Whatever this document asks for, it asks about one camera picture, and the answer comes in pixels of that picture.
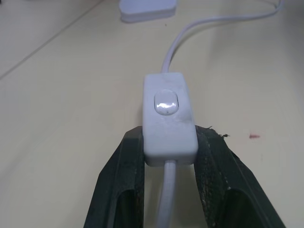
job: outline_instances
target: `white power cord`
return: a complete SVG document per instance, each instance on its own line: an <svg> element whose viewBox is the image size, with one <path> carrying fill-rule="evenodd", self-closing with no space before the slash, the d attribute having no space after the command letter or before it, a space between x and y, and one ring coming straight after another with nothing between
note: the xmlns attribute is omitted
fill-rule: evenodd
<svg viewBox="0 0 304 228"><path fill-rule="evenodd" d="M219 22L219 21L244 21L244 20L255 20L267 18L275 15L283 7L284 0L279 0L278 5L275 10L270 13L259 14L259 15L244 15L244 16L225 16L225 17L214 17L197 20L186 27L178 34L178 36L173 41L171 47L169 48L167 55L163 61L161 72L168 73L172 55L175 51L176 46L178 45L182 36L191 28L206 24L210 22ZM170 224L171 211L173 207L174 200L174 189L175 189L175 176L176 176L176 161L166 161L165 170L164 170L164 180L162 187L162 194L158 208L158 217L157 217L157 228L168 228Z"/></svg>
<svg viewBox="0 0 304 228"><path fill-rule="evenodd" d="M174 50L176 46L178 45L181 37L191 28L197 26L197 25L202 25L210 22L219 22L219 21L244 21L244 20L256 20L256 19L262 19L262 18L267 18L270 16L275 15L278 11L281 10L283 7L283 2L284 0L280 0L278 5L276 6L275 10L270 13L265 13L265 14L258 14L258 15L244 15L244 16L223 16L223 17L212 17L212 18L206 18L206 19L200 19L197 21L194 21L190 24L188 24L186 27L183 28L183 30L178 34L178 36L175 38L173 43L171 44L171 47L169 48L166 57L163 61L161 72L162 73L168 73L169 71L169 66L171 62L172 55L174 53Z"/></svg>

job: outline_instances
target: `white device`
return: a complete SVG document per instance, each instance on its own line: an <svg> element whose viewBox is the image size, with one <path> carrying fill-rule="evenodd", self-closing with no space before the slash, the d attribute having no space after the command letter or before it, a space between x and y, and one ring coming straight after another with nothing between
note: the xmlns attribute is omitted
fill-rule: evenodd
<svg viewBox="0 0 304 228"><path fill-rule="evenodd" d="M175 14L176 0L121 0L119 9L129 23L168 18Z"/></svg>
<svg viewBox="0 0 304 228"><path fill-rule="evenodd" d="M181 73L147 75L143 86L143 151L150 166L193 164L198 140L188 87Z"/></svg>

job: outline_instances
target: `desk surface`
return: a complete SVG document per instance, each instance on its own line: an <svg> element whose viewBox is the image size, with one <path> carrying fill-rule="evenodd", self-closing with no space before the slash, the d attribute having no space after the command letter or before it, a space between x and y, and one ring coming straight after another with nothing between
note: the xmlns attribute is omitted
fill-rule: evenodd
<svg viewBox="0 0 304 228"><path fill-rule="evenodd" d="M143 77L160 71L177 33L202 17L271 10L255 0L189 0L172 18L124 24L118 1L105 0L1 79L0 227L82 227L100 170L142 124ZM171 65L186 78L196 124L230 135L294 228L304 225L303 10L291 0L268 19L194 29ZM147 168L146 227L161 179ZM202 227L201 212L193 170L183 167L173 227Z"/></svg>

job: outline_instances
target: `red mark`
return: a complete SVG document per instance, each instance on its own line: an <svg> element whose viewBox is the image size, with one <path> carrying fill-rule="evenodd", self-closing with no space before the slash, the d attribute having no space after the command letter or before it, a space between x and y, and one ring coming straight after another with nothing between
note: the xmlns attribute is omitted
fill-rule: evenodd
<svg viewBox="0 0 304 228"><path fill-rule="evenodd" d="M250 134L249 139L258 139L260 136L258 134Z"/></svg>

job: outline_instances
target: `white cable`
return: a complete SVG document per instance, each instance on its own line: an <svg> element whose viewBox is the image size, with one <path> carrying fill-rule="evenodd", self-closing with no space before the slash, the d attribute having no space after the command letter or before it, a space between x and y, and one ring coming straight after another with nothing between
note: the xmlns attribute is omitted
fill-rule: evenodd
<svg viewBox="0 0 304 228"><path fill-rule="evenodd" d="M191 28L206 24L210 22L218 22L218 21L244 21L244 20L255 20L255 19L262 19L267 18L270 16L275 15L280 9L283 7L284 0L280 0L278 5L276 6L275 10L271 13L265 13L265 14L258 14L258 15L244 15L244 16L223 16L223 17L213 17L213 18L207 18L207 19L200 19L195 22L192 22L188 24L186 27L183 28L183 30L178 34L178 36L175 38L174 42L172 43L171 47L169 48L167 55L163 61L161 72L162 73L168 73L169 66L171 62L172 55L174 53L174 50L176 46L178 45L181 37Z"/></svg>
<svg viewBox="0 0 304 228"><path fill-rule="evenodd" d="M157 228L168 228L174 201L176 161L165 162L162 194L158 207Z"/></svg>

